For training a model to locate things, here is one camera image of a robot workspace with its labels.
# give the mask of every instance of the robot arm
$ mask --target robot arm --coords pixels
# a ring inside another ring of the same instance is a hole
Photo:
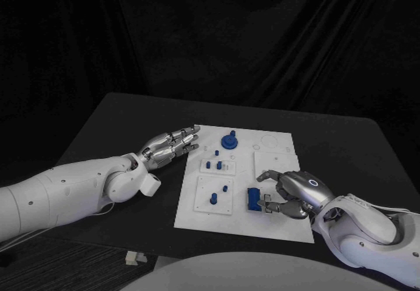
[[[128,153],[58,166],[0,188],[0,242],[22,233],[62,226],[127,201],[139,192],[153,196],[160,180],[149,173],[199,145],[199,126],[152,139],[139,154]]]
[[[277,181],[286,203],[258,201],[261,207],[294,219],[313,213],[312,229],[351,267],[365,267],[420,289],[420,216],[407,209],[385,216],[371,203],[348,194],[336,197],[322,181],[306,172],[267,171],[257,178]]]

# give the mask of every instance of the blue object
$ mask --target blue object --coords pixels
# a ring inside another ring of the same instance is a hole
[[[248,210],[261,211],[261,206],[257,204],[260,200],[260,189],[248,188]]]
[[[209,199],[209,203],[211,203],[212,205],[217,204],[217,193],[212,194],[212,197],[211,197],[211,199]]]
[[[234,130],[230,132],[230,135],[225,135],[221,139],[221,146],[227,150],[232,150],[238,146],[238,139],[237,139],[237,133]]]

